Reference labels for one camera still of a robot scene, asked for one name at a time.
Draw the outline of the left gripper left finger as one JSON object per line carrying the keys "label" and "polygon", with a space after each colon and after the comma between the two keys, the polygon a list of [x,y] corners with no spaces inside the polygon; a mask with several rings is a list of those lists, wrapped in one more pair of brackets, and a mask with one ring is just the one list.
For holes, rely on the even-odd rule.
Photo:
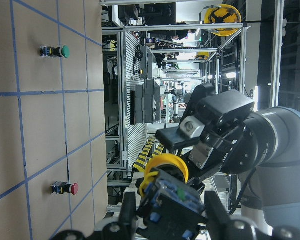
{"label": "left gripper left finger", "polygon": [[137,230],[136,193],[126,192],[119,214],[119,239],[133,240]]}

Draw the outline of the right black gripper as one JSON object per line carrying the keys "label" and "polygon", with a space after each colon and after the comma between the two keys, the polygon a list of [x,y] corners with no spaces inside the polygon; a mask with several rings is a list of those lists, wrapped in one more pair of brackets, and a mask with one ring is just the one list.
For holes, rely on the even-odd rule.
{"label": "right black gripper", "polygon": [[160,129],[156,139],[170,152],[192,147],[182,156],[189,170],[187,185],[201,196],[204,180],[222,168],[228,155],[242,139],[244,121],[254,102],[237,90],[215,94],[210,83],[197,86],[187,103],[178,127]]}

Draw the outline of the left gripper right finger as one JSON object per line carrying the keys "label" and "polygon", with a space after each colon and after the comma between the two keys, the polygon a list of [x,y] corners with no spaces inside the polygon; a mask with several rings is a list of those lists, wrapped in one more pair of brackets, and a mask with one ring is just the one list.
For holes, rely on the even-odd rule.
{"label": "left gripper right finger", "polygon": [[225,235],[226,228],[231,218],[225,210],[220,198],[214,191],[204,194],[207,229],[210,235]]}

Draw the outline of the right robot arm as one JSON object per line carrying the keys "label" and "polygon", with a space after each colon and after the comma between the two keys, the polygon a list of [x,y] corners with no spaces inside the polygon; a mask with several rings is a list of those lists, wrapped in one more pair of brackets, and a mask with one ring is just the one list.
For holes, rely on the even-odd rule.
{"label": "right robot arm", "polygon": [[179,126],[155,136],[170,152],[192,147],[182,157],[192,185],[218,172],[237,175],[245,208],[262,210],[271,227],[300,230],[300,112],[254,105],[235,89],[214,94],[202,84]]}

